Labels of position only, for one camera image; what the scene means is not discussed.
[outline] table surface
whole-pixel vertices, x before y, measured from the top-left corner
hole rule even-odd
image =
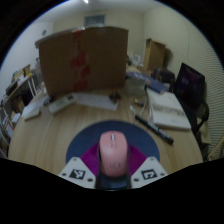
[[[160,163],[168,174],[203,162],[198,144],[190,130],[163,129],[174,139],[173,145],[167,144],[135,121],[134,114],[129,109],[130,98],[124,90],[114,90],[122,96],[116,111],[74,103],[56,115],[52,115],[48,107],[41,107],[38,117],[28,121],[21,117],[11,139],[8,158],[58,175],[66,165],[66,152],[72,139],[91,124],[113,119],[130,122],[148,132],[157,144]],[[111,92],[112,90],[92,91],[107,96]],[[40,91],[33,101],[42,96],[43,93]],[[142,117],[148,117],[148,105]]]

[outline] ceiling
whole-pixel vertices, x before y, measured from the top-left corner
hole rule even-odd
[[[129,10],[146,12],[162,4],[154,0],[89,0],[86,4],[83,0],[69,0],[52,8],[34,23],[55,22],[74,14],[95,10]]]

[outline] cardboard box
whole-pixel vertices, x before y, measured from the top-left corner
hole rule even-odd
[[[15,111],[15,113],[23,113],[24,103],[20,96],[17,96],[11,101],[11,107]]]
[[[162,67],[166,45],[156,40],[148,39],[146,41],[144,69],[153,71],[155,67]]]
[[[142,67],[142,66],[138,66],[137,67],[138,68],[138,70],[143,74],[143,75],[147,75],[147,76],[149,76],[149,77],[151,77],[152,76],[152,71],[147,71],[144,67]]]
[[[69,30],[36,42],[47,92],[124,86],[128,30],[115,27]]]

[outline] book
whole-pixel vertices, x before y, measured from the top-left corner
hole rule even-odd
[[[190,130],[191,124],[173,93],[158,94],[147,88],[149,121],[158,127]]]
[[[143,75],[139,72],[126,72],[126,77],[144,80],[146,87],[148,87],[160,94],[169,90],[169,87],[164,85],[162,82],[160,82],[156,79],[153,79],[147,75]]]

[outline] white wall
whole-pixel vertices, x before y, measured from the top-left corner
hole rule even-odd
[[[167,69],[177,76],[183,62],[205,76],[212,149],[224,133],[224,72],[215,51],[192,23],[173,9],[155,8],[145,13],[144,22],[144,41],[152,38],[167,44]]]
[[[35,41],[42,38],[43,30],[47,30],[47,35],[53,33],[53,23],[36,23],[30,25],[16,40],[9,50],[0,70],[0,99],[5,89],[9,86],[12,74],[15,71],[29,65],[39,57]]]
[[[106,15],[106,26],[116,26],[129,30],[128,50],[136,54],[143,52],[144,14],[130,11],[102,10],[75,14],[54,24],[54,33],[84,26],[84,17]]]

